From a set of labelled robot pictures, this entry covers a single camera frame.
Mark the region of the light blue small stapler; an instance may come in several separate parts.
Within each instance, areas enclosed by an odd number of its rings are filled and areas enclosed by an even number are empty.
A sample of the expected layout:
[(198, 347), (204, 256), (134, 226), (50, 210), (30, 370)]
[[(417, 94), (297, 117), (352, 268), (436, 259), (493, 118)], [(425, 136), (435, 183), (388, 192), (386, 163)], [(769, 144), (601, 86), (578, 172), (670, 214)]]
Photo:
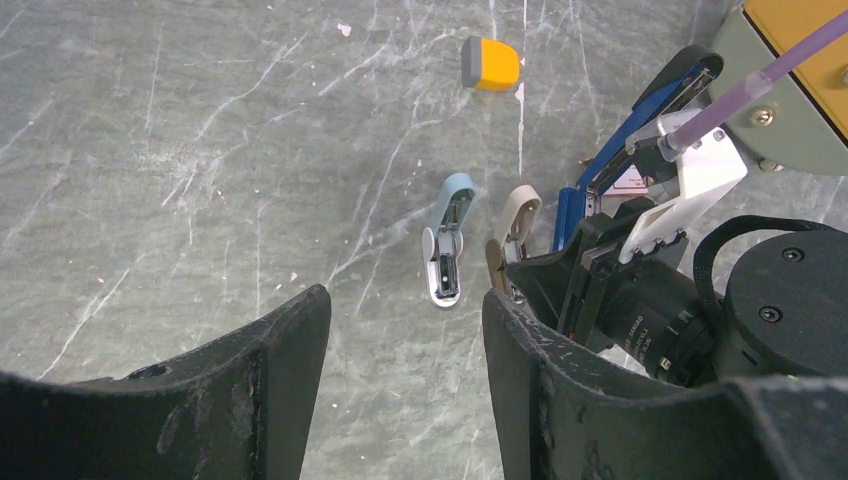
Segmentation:
[(438, 308), (453, 307), (460, 299), (458, 259), (464, 248), (462, 226), (476, 197), (467, 173), (447, 177), (435, 202), (421, 245), (426, 292)]

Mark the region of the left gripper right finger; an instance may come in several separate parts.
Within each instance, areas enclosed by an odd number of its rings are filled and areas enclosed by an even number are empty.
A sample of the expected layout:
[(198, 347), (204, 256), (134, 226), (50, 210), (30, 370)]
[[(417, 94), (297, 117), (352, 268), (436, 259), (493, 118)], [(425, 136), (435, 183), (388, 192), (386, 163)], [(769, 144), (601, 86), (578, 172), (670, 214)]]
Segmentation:
[(698, 389), (623, 369), (498, 291), (482, 331), (508, 479), (843, 479), (843, 378), (732, 378)]

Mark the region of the beige small stapler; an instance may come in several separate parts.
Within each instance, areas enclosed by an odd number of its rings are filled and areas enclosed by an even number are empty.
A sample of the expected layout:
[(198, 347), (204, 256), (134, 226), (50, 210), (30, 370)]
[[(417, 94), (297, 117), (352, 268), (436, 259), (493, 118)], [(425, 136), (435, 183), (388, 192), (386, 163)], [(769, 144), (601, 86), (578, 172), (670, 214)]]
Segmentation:
[(524, 296), (508, 279), (506, 266), (527, 258), (525, 240), (541, 206), (542, 199), (531, 185), (515, 188), (507, 198), (493, 237), (485, 246), (492, 287), (519, 304), (524, 302)]

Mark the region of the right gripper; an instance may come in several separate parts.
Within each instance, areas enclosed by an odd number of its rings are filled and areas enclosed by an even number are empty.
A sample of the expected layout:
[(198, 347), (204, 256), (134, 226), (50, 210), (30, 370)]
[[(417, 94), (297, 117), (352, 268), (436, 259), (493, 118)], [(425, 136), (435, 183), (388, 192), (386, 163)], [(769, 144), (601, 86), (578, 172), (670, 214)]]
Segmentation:
[(636, 254), (618, 257), (646, 198), (578, 223), (562, 254), (508, 264), (505, 273), (535, 318), (599, 353), (613, 345), (653, 379), (686, 388), (716, 381), (714, 329), (694, 282), (678, 270), (688, 244), (679, 234)]

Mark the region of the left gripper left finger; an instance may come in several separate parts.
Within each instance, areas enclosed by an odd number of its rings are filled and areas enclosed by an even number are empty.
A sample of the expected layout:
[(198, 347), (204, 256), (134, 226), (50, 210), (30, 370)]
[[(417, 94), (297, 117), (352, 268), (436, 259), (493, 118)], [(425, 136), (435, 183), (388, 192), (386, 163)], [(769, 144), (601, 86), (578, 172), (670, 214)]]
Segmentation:
[(331, 298), (313, 285), (229, 334), (125, 378), (1, 377), (5, 479), (296, 479)]

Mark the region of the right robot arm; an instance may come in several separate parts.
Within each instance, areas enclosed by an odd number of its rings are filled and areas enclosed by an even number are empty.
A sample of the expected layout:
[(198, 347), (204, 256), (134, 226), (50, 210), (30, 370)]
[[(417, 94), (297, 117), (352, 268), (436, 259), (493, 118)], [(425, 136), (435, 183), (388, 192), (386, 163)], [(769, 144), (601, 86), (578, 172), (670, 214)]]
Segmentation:
[(659, 381), (845, 376), (847, 235), (806, 220), (742, 215), (697, 246), (690, 275), (676, 233), (621, 262), (651, 202), (582, 220), (565, 247), (509, 264), (544, 325), (600, 352), (619, 347)]

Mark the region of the red white staple box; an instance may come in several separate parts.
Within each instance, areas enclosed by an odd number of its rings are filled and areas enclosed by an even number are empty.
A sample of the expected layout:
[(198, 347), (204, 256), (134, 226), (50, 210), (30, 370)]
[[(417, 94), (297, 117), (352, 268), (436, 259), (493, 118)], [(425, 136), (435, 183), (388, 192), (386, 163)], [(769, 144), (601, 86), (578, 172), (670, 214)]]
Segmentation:
[(636, 197), (649, 193), (643, 177), (638, 169), (631, 165), (605, 192), (602, 196), (610, 197)]

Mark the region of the orange cube block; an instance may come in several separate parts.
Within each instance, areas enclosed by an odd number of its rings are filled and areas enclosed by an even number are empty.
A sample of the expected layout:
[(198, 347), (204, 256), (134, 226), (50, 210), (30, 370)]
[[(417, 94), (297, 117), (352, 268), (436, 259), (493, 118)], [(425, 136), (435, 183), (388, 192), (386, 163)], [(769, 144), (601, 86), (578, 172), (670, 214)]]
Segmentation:
[(521, 62), (517, 51), (497, 40), (469, 36), (463, 43), (461, 84), (490, 92), (511, 90), (520, 80)]

